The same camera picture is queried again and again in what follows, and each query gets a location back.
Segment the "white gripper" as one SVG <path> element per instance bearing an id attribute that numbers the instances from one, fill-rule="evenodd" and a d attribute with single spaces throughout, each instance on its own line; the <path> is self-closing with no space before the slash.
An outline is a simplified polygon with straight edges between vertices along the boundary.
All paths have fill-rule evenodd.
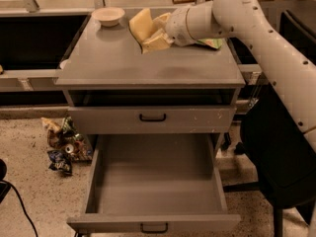
<path id="1" fill-rule="evenodd" d="M 187 27 L 188 12 L 189 7 L 181 7 L 171 14 L 164 13 L 156 17 L 153 20 L 153 30 L 157 32 L 142 43 L 142 52 L 167 49 L 172 43 L 177 46 L 194 44 L 196 41 L 189 34 Z"/>

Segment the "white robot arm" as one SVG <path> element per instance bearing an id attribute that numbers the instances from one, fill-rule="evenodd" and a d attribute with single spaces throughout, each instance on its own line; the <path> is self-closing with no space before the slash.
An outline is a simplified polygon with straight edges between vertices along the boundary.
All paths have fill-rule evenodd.
<path id="1" fill-rule="evenodd" d="M 283 211 L 315 198 L 315 64 L 273 29 L 258 0 L 212 0 L 180 8 L 154 19 L 141 45 L 152 51 L 223 37 L 244 43 L 269 81 L 240 126 L 258 180 L 228 189 L 260 190 L 274 209 L 274 237 L 283 237 Z"/>

